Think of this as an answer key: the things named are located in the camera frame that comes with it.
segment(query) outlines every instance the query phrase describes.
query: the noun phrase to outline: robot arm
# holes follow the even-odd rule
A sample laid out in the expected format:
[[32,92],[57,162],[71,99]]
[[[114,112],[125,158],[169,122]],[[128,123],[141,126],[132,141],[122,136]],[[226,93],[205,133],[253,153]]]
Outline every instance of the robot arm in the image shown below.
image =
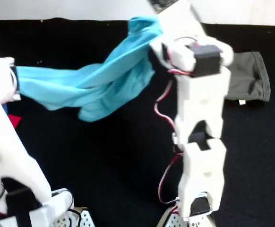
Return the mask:
[[[14,59],[0,58],[0,213],[7,218],[2,227],[46,227],[73,207],[73,197],[66,189],[51,192],[38,163],[27,153],[17,136],[3,103],[14,98],[17,77],[12,71]],[[7,192],[1,179],[9,177],[24,188]]]
[[[168,18],[171,20],[172,16],[163,17],[164,32],[171,32]],[[189,226],[213,227],[209,215],[219,209],[224,187],[226,148],[220,137],[223,102],[231,75],[227,66],[233,61],[233,50],[193,26],[184,34],[176,30],[173,34],[177,37],[164,34],[150,46],[161,65],[174,74],[178,85],[178,112],[172,138],[183,153],[184,169],[176,207]],[[205,123],[205,128],[195,133],[196,125],[201,122]]]

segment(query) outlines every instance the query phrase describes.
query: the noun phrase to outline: dark gray fabric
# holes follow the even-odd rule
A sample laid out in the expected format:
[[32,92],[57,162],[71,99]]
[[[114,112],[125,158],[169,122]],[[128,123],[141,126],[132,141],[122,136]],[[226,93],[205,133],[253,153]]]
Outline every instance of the dark gray fabric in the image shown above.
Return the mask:
[[231,81],[227,99],[269,101],[269,77],[259,52],[234,54],[234,61],[229,70]]

